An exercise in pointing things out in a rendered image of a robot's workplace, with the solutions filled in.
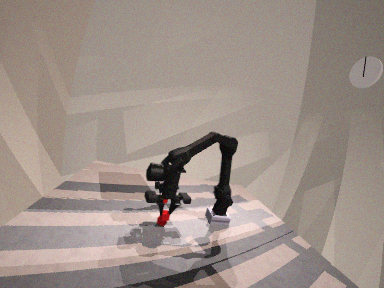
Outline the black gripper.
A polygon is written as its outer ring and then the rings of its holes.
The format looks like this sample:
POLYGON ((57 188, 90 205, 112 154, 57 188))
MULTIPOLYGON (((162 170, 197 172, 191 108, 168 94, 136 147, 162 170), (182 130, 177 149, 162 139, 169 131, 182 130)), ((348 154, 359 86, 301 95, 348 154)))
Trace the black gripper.
POLYGON ((181 206, 180 200, 182 200, 184 204, 191 203, 191 198, 187 193, 178 193, 178 195, 176 195, 178 189, 178 184, 170 184, 164 181, 162 194, 156 194, 155 191, 146 191, 144 197, 147 203, 157 203, 157 205, 159 205, 161 216, 164 207, 163 200, 171 200, 168 211, 171 214, 177 207, 181 206))

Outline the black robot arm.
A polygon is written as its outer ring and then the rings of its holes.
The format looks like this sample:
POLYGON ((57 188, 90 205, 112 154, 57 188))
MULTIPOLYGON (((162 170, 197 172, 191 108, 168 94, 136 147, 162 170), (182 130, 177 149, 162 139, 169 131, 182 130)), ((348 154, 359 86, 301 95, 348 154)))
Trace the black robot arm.
POLYGON ((217 142, 222 153, 222 162, 219 183, 214 186, 213 194, 215 195, 216 203, 212 210, 216 215, 227 216, 227 209, 233 204, 229 181, 232 156, 238 146, 238 140, 234 137, 212 131, 188 146, 171 150, 160 164, 150 163, 146 170, 146 180, 178 184, 181 173, 186 173, 184 166, 191 158, 217 142), (171 163, 171 165, 168 163, 171 163))

